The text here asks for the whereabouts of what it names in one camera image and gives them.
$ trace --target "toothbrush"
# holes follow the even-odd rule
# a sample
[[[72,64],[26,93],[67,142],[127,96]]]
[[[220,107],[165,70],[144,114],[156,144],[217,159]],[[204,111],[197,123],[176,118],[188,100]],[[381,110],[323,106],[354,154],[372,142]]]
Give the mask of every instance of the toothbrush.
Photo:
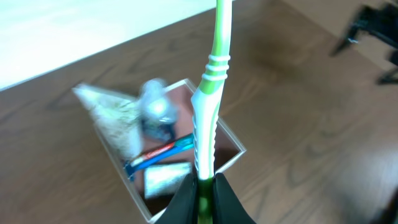
[[[213,48],[206,72],[191,98],[195,166],[198,172],[198,222],[212,223],[211,204],[214,176],[214,145],[216,123],[229,68],[231,43],[232,0],[217,0]]]

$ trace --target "open box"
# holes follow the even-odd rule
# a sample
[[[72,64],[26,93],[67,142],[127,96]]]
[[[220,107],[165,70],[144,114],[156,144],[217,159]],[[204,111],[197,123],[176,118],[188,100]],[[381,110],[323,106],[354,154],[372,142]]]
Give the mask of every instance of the open box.
[[[192,133],[193,108],[190,99],[195,89],[195,86],[189,79],[181,80],[166,88],[168,97],[179,108],[179,117],[175,125],[177,139]],[[134,174],[134,181],[131,182],[126,175],[126,171],[123,168],[123,163],[121,162],[117,151],[112,149],[97,127],[96,131],[106,151],[108,152],[112,163],[126,185],[131,197],[136,202],[142,215],[145,217],[148,223],[156,222],[156,220],[159,219],[159,217],[164,213],[165,208],[171,201],[173,195],[146,200],[144,198],[144,171],[137,171]],[[215,139],[215,171],[223,172],[232,164],[234,164],[243,155],[246,149],[221,118],[219,118],[217,121]],[[160,142],[144,139],[144,151],[150,151],[151,149],[161,145],[162,143]],[[192,172],[196,174],[194,161],[195,156],[193,154],[193,149],[191,149],[168,157],[160,161],[158,164],[190,162],[193,167]]]

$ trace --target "green toothbrush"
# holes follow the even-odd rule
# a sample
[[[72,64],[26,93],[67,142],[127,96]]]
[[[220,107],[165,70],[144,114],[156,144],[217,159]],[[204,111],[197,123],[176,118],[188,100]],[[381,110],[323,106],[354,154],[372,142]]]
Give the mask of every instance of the green toothbrush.
[[[193,133],[195,165],[198,171],[198,222],[211,223],[212,181],[214,176],[214,145],[216,123],[229,68],[231,43],[232,0],[217,0],[213,48],[206,72],[193,94]]]

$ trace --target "brown wooden surface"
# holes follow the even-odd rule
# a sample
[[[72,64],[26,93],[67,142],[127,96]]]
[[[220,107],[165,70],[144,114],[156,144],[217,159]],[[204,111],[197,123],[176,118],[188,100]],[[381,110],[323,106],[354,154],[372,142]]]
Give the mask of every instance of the brown wooden surface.
[[[200,81],[214,11],[0,93],[0,223],[144,223],[70,88]],[[226,172],[258,223],[367,223],[398,184],[396,86],[280,2],[234,4],[220,115],[248,151]]]

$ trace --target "bottle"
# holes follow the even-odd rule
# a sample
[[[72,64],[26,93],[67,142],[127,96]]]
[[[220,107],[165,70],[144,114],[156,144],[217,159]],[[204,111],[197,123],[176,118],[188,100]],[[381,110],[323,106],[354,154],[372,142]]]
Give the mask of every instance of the bottle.
[[[178,109],[167,97],[165,82],[155,78],[141,89],[140,107],[143,133],[162,142],[174,141]]]

